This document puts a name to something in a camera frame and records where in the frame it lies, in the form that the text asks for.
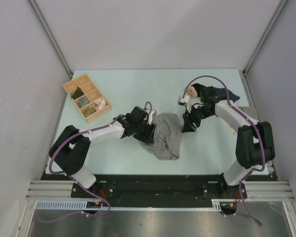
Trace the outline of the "grey striped underwear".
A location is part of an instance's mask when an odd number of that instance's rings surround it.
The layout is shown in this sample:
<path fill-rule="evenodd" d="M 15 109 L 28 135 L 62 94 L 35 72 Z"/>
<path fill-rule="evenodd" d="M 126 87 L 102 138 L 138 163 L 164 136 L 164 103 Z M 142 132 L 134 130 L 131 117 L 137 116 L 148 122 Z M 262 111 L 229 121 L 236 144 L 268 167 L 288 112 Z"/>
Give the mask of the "grey striped underwear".
<path fill-rule="evenodd" d="M 152 122 L 155 124 L 153 143 L 141 142 L 142 147 L 160 160 L 179 159 L 183 133 L 178 115 L 163 113 L 154 116 Z"/>

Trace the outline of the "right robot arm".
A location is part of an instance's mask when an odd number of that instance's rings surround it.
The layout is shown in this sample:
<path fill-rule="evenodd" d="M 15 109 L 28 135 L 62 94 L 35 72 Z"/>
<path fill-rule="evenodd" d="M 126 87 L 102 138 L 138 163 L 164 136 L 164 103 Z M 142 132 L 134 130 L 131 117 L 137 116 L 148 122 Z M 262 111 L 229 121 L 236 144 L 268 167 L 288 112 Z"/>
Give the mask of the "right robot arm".
<path fill-rule="evenodd" d="M 237 135 L 236 161 L 222 174 L 218 193 L 229 198 L 235 193 L 235 185 L 241 183 L 253 171 L 264 171 L 268 161 L 275 158 L 271 124 L 260 122 L 239 109 L 235 102 L 239 96 L 226 88 L 215 88 L 195 83 L 186 88 L 179 104 L 185 106 L 182 132 L 195 132 L 201 121 L 217 116 L 225 121 Z"/>

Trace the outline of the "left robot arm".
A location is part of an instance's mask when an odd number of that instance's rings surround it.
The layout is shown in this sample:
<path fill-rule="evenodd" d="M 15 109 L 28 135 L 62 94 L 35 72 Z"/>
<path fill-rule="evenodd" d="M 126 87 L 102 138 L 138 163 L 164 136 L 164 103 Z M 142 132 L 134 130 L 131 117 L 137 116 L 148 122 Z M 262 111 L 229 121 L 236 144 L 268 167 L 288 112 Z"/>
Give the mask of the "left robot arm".
<path fill-rule="evenodd" d="M 84 131 L 73 125 L 65 127 L 49 150 L 49 172 L 68 176 L 82 186 L 82 192 L 88 197 L 96 196 L 99 191 L 96 176 L 84 164 L 91 146 L 125 137 L 152 144 L 155 115 L 154 109 L 136 106 L 130 113 L 118 115 L 100 127 Z"/>

